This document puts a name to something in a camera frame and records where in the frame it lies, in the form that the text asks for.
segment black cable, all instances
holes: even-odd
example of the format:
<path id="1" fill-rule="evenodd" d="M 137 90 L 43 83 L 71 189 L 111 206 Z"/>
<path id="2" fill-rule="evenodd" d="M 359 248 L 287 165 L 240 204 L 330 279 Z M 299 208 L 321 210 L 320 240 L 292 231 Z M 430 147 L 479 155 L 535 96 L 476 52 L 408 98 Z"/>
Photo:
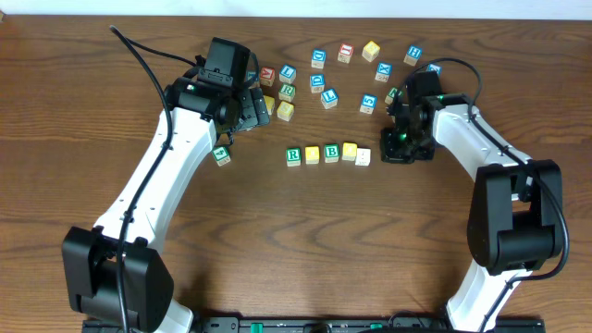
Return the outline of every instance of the black cable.
<path id="1" fill-rule="evenodd" d="M 119 40 L 121 40 L 121 42 L 123 42 L 123 44 L 126 45 L 128 50 L 136 57 L 136 59 L 138 60 L 140 65 L 142 65 L 142 67 L 146 71 L 146 74 L 148 74 L 148 76 L 150 77 L 150 80 L 152 81 L 154 87 L 156 88 L 156 91 L 158 92 L 158 96 L 160 97 L 160 101 L 162 102 L 163 107 L 165 108 L 165 115 L 166 115 L 166 139 L 165 139 L 165 142 L 162 145 L 162 149 L 160 150 L 160 153 L 158 154 L 158 156 L 154 160 L 154 163 L 152 164 L 152 166 L 150 166 L 150 169 L 148 170 L 148 172 L 146 173 L 146 176 L 142 180 L 142 183 L 138 187 L 138 190 L 136 190 L 136 193 L 133 195 L 133 198 L 131 199 L 131 202 L 129 203 L 128 210 L 124 213 L 123 223 L 121 224 L 121 231 L 119 232 L 119 240 L 117 241 L 117 294 L 119 297 L 119 309 L 121 310 L 121 320 L 123 322 L 123 331 L 125 333 L 129 333 L 130 332 L 130 323 L 129 323 L 129 319 L 128 319 L 128 306 L 126 303 L 125 291 L 124 291 L 124 286 L 123 286 L 123 269 L 124 269 L 123 247 L 125 244 L 126 234 L 128 232 L 128 226 L 130 225 L 130 222 L 133 221 L 133 210 L 136 208 L 136 204 L 140 200 L 140 196 L 142 195 L 142 192 L 146 188 L 146 185 L 148 185 L 150 178 L 152 177 L 152 175 L 156 171 L 156 168 L 158 167 L 158 165 L 162 161 L 163 157 L 165 157 L 165 153 L 167 152 L 168 148 L 170 147 L 170 143 L 173 139 L 173 119 L 170 114 L 170 110 L 168 108 L 167 100 L 165 98 L 165 93 L 163 92 L 163 89 L 161 88 L 160 83 L 158 83 L 156 76 L 148 67 L 148 64 L 146 64 L 146 62 L 144 61 L 144 59 L 142 59 L 142 56 L 140 54 L 138 54 L 136 49 L 133 48 L 130 40 L 128 40 L 126 37 L 124 37 L 123 34 L 121 34 L 121 32 L 119 32 L 119 30 L 115 26 L 109 27 L 109 30 L 111 30 L 111 32 L 113 32 L 119 38 Z"/>
<path id="2" fill-rule="evenodd" d="M 417 321 L 419 322 L 419 325 L 421 325 L 422 328 L 426 328 L 426 325 L 424 325 L 424 322 L 419 317 L 419 315 L 417 315 L 415 312 L 409 311 L 409 310 L 401 310 L 401 311 L 398 311 L 397 313 L 395 313 L 391 318 L 388 319 L 388 326 L 393 327 L 395 325 L 395 322 L 394 322 L 395 318 L 397 318 L 403 314 L 414 316 L 415 319 L 417 319 Z"/>
<path id="3" fill-rule="evenodd" d="M 506 281 L 506 285 L 504 286 L 504 289 L 499 294 L 498 298 L 495 300 L 495 302 L 493 303 L 493 305 L 491 306 L 491 308 L 489 309 L 487 314 L 484 316 L 484 320 L 481 323 L 481 327 L 479 328 L 479 332 L 483 332 L 485 330 L 486 325 L 487 325 L 487 321 L 489 321 L 489 318 L 491 318 L 491 316 L 496 312 L 496 310 L 500 306 L 503 298 L 506 296 L 508 291 L 513 288 L 514 283 L 521 282 L 521 281 L 540 281 L 540 280 L 544 280 L 544 279 L 548 279 L 548 278 L 553 278 L 563 270 L 563 268 L 565 267 L 565 264 L 567 263 L 567 259 L 568 259 L 569 252 L 570 252 L 570 235 L 569 235 L 569 230 L 567 229 L 567 222 L 565 221 L 565 216 L 563 215 L 561 205 L 559 204 L 559 201 L 557 200 L 555 195 L 553 195 L 553 193 L 549 189 L 549 186 L 547 186 L 547 184 L 538 175 L 536 175 L 534 172 L 532 172 L 530 170 L 530 167 L 528 166 L 528 164 L 526 164 L 524 161 L 522 161 L 520 158 L 518 158 L 515 154 L 513 154 L 510 151 L 510 149 L 512 148 L 510 145 L 504 146 L 501 143 L 499 143 L 485 129 L 483 129 L 483 127 L 477 122 L 477 120 L 476 120 L 477 115 L 475 115 L 473 113 L 473 106 L 476 103 L 477 97 L 479 97 L 479 94 L 481 93 L 481 90 L 483 88 L 483 82 L 481 81 L 481 74 L 473 65 L 471 65 L 461 59 L 448 58 L 448 57 L 439 58 L 439 59 L 429 61 L 429 62 L 423 64 L 422 66 L 420 66 L 419 68 L 417 68 L 416 70 L 414 70 L 411 74 L 409 74 L 407 76 L 407 78 L 405 78 L 405 80 L 403 81 L 403 83 L 399 87 L 399 90 L 395 94 L 395 99 L 393 101 L 393 104 L 395 105 L 395 103 L 397 103 L 399 101 L 399 95 L 400 95 L 399 92 L 402 91 L 403 86 L 409 81 L 409 79 L 412 77 L 413 74 L 417 73 L 419 70 L 426 68 L 427 66 L 429 66 L 431 64 L 435 64 L 437 62 L 444 62 L 444 61 L 451 61 L 451 62 L 459 63 L 461 65 L 468 67 L 469 69 L 471 69 L 474 72 L 474 74 L 476 75 L 476 78 L 477 78 L 478 85 L 477 85 L 477 89 L 475 91 L 475 96 L 473 97 L 473 99 L 471 99 L 471 101 L 469 102 L 469 105 L 468 105 L 467 115 L 469 117 L 469 121 L 471 121 L 471 123 L 488 140 L 490 140 L 499 149 L 499 151 L 501 153 L 506 154 L 508 157 L 510 157 L 511 160 L 516 162 L 516 164 L 518 164 L 518 166 L 520 166 L 524 170 L 524 173 L 528 177 L 532 178 L 532 180 L 535 182 L 535 184 L 538 185 L 538 187 L 543 191 L 543 194 L 550 200 L 551 205 L 553 206 L 553 209 L 555 210 L 555 213 L 557 214 L 557 217 L 559 218 L 560 224 L 561 224 L 561 234 L 562 234 L 562 238 L 563 238 L 563 249 L 561 251 L 560 261 L 548 273 L 536 275 L 536 276 L 529 276 L 529 277 L 512 277 L 508 281 Z"/>
<path id="4" fill-rule="evenodd" d="M 136 42 L 136 41 L 133 41 L 133 40 L 131 40 L 130 38 L 126 38 L 126 37 L 124 37 L 124 38 L 125 38 L 125 39 L 126 39 L 126 40 L 127 40 L 129 43 L 130 43 L 130 44 L 132 44 L 132 45 L 134 45 L 134 46 L 136 46 L 136 47 L 139 47 L 139 48 L 141 48 L 141 49 L 142 49 L 142 50 L 144 50 L 144 51 L 150 52 L 150 53 L 152 53 L 152 54 L 155 54 L 155 55 L 158 55 L 158 56 L 164 56 L 164 57 L 167 57 L 167 58 L 171 58 L 171 59 L 175 59 L 175 60 L 178 60 L 178 61 L 182 61 L 182 62 L 184 62 L 184 63 L 187 63 L 187 64 L 189 64 L 189 65 L 192 65 L 193 67 L 197 66 L 197 65 L 196 65 L 194 62 L 192 62 L 192 61 L 190 61 L 190 60 L 188 60 L 188 59 L 185 59 L 185 58 L 184 58 L 184 57 L 182 57 L 182 56 L 178 56 L 178 55 L 171 55 L 171 54 L 168 54 L 168 53 L 166 53 L 166 52 L 157 51 L 157 50 L 151 49 L 151 48 L 150 48 L 150 47 L 148 47 L 148 46 L 144 46 L 144 45 L 142 45 L 142 44 L 140 44 L 140 43 L 138 43 L 138 42 Z"/>

